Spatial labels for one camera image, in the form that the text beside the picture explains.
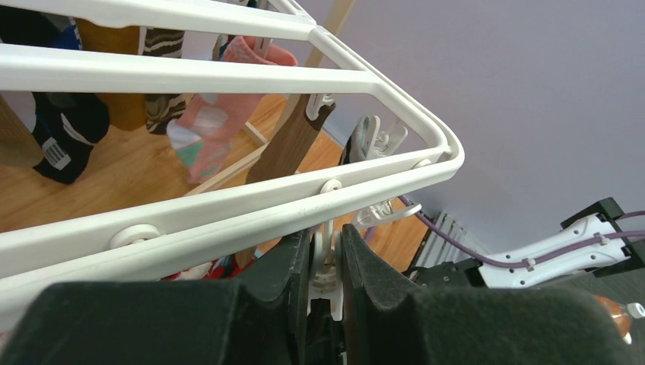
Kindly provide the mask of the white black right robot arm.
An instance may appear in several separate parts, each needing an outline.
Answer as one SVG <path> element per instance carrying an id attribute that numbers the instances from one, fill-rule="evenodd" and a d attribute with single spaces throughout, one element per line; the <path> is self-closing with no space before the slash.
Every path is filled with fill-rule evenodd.
<path id="1" fill-rule="evenodd" d="M 523 289 L 593 273 L 596 277 L 644 267 L 644 231 L 624 231 L 620 221 L 642 217 L 604 198 L 561 222 L 555 235 L 491 254 L 447 213 L 420 214 L 428 231 L 404 276 L 419 285 Z"/>

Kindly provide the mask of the white plastic sock hanger frame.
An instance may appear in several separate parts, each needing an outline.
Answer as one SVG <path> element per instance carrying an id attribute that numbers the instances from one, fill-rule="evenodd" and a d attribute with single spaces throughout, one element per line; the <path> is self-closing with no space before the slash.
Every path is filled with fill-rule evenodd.
<path id="1" fill-rule="evenodd" d="M 3 1 L 1 105 L 42 150 L 1 168 L 1 330 L 47 287 L 159 281 L 441 183 L 463 165 L 447 125 L 293 1 L 276 11 L 209 1 Z M 216 189 L 263 99 L 300 96 L 300 164 L 333 111 L 376 98 L 424 146 Z"/>

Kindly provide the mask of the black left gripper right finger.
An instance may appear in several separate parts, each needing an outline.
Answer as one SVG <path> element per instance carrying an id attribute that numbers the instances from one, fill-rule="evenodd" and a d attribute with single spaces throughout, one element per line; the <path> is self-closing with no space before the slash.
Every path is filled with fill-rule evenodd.
<path id="1" fill-rule="evenodd" d="M 349 364 L 628 364 L 599 301 L 560 288 L 421 286 L 342 228 Z"/>

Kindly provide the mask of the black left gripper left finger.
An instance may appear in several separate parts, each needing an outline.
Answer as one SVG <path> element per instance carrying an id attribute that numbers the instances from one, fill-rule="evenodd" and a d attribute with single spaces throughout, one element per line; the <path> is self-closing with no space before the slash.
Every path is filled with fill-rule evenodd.
<path id="1" fill-rule="evenodd" d="M 236 277 L 68 282 L 45 289 L 3 364 L 296 364 L 310 234 L 284 236 Z"/>

